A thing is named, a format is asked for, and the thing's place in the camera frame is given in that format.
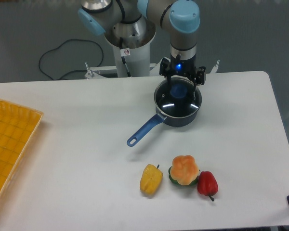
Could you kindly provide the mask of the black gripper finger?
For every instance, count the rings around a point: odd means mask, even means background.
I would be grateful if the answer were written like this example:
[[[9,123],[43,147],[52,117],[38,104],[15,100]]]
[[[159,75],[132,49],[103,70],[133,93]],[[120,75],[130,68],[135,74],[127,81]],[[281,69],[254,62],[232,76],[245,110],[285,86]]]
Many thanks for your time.
[[[171,90],[171,63],[167,58],[161,60],[159,74],[166,78],[168,90]]]
[[[206,81],[206,67],[200,66],[195,68],[193,75],[194,91],[196,91],[198,85],[204,85]]]

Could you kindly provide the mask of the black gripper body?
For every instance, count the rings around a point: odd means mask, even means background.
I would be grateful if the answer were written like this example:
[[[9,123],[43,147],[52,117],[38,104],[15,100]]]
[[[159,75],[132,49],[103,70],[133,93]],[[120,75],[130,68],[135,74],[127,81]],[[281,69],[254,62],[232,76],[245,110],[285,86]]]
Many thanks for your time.
[[[168,74],[168,77],[174,75],[186,77],[189,80],[194,81],[196,77],[196,57],[193,56],[190,59],[177,62],[176,59],[171,56],[170,74]]]

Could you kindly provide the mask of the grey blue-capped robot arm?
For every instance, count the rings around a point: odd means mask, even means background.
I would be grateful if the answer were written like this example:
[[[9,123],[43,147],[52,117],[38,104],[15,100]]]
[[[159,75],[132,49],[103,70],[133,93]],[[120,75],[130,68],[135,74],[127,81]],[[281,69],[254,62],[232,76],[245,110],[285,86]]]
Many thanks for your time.
[[[78,16],[113,47],[119,77],[149,75],[149,45],[158,26],[170,36],[170,59],[161,61],[160,75],[205,83],[206,68],[196,66],[200,10],[193,0],[83,0]]]

